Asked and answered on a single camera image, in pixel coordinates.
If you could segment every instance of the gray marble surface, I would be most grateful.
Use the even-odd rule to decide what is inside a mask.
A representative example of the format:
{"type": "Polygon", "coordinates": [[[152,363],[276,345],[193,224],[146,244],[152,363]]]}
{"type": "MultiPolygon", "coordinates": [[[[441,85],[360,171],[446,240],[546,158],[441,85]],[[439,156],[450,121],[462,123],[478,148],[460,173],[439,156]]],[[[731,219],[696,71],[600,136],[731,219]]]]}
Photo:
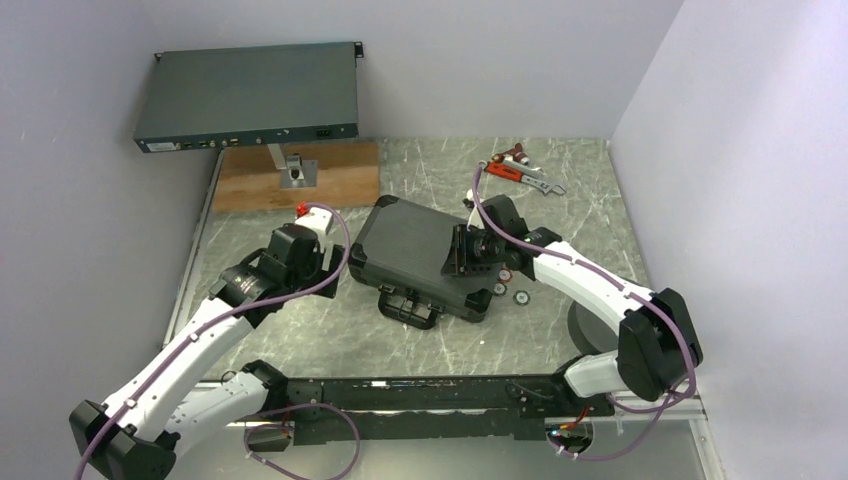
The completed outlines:
{"type": "MultiPolygon", "coordinates": [[[[380,185],[410,201],[467,218],[461,199],[478,161],[516,141],[548,178],[567,188],[564,196],[485,174],[482,196],[509,195],[529,228],[545,226],[610,271],[646,284],[630,221],[610,163],[606,142],[594,138],[378,139],[380,185]]],[[[342,214],[355,238],[370,208],[342,214]]],[[[208,244],[199,268],[191,311],[218,274],[254,249],[267,245],[274,228],[292,221],[292,211],[223,214],[206,224],[208,244]]],[[[341,242],[335,227],[332,238],[341,242]]],[[[236,345],[209,372],[262,358],[299,377],[485,375],[546,373],[577,355],[565,316],[571,299],[516,275],[509,293],[495,298],[479,324],[443,316],[428,331],[389,320],[377,311],[378,292],[345,271],[334,300],[308,297],[290,302],[236,345]],[[512,300],[527,290],[528,306],[512,300]]]]}

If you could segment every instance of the black briefcase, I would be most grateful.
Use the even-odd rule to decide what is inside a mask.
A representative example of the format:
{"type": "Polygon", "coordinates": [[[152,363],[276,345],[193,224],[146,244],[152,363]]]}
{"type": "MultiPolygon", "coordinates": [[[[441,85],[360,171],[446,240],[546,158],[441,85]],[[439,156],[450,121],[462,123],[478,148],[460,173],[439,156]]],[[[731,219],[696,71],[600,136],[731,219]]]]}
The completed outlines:
{"type": "Polygon", "coordinates": [[[484,275],[451,277],[441,269],[451,250],[453,228],[466,220],[383,195],[351,246],[351,276],[380,291],[380,313],[420,329],[440,314],[469,322],[486,317],[498,268],[484,275]]]}

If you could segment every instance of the white label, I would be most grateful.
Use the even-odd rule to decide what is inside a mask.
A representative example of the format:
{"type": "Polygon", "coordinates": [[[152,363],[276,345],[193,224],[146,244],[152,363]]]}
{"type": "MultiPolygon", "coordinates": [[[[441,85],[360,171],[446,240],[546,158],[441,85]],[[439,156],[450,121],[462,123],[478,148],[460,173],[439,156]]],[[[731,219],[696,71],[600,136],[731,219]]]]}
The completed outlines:
{"type": "Polygon", "coordinates": [[[147,148],[151,152],[170,152],[176,150],[177,146],[173,142],[148,143],[147,148]]]}

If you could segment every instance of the white wall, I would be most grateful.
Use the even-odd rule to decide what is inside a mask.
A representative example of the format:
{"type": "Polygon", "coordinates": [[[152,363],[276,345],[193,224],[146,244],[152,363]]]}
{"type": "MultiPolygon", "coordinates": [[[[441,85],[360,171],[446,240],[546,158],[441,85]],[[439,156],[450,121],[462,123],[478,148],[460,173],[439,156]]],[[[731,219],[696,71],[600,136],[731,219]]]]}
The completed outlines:
{"type": "Polygon", "coordinates": [[[732,479],[848,478],[848,6],[687,0],[613,136],[732,479]]]}
{"type": "Polygon", "coordinates": [[[167,49],[362,40],[365,136],[609,138],[682,0],[143,0],[167,49]]]}
{"type": "Polygon", "coordinates": [[[0,478],[70,478],[68,415],[164,338],[212,158],[142,155],[131,0],[0,6],[0,478]]]}

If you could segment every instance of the wood plank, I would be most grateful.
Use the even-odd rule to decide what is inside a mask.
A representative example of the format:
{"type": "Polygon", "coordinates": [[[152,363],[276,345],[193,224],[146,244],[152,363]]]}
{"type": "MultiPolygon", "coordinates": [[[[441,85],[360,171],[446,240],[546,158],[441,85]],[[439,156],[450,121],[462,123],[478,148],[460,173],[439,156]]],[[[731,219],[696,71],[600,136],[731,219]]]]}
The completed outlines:
{"type": "Polygon", "coordinates": [[[280,170],[267,147],[230,148],[221,165],[212,210],[267,211],[294,208],[301,202],[361,207],[373,205],[380,196],[376,143],[290,144],[283,152],[318,160],[316,187],[281,189],[280,170]]]}

